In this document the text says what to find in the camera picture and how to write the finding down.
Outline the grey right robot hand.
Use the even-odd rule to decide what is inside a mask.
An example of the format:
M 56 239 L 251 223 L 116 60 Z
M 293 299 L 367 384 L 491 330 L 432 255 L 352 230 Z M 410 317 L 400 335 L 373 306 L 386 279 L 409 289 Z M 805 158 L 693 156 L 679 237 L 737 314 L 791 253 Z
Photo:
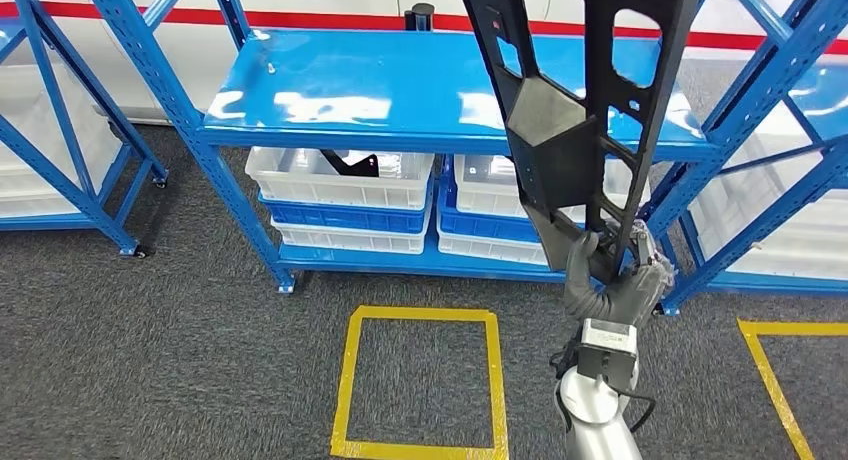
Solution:
M 566 261 L 564 305 L 579 319 L 596 318 L 642 327 L 656 304 L 674 285 L 674 267 L 657 251 L 654 237 L 642 220 L 637 220 L 630 237 L 637 241 L 634 264 L 603 289 L 590 283 L 590 258 L 599 243 L 595 232 L 585 231 L 574 243 Z

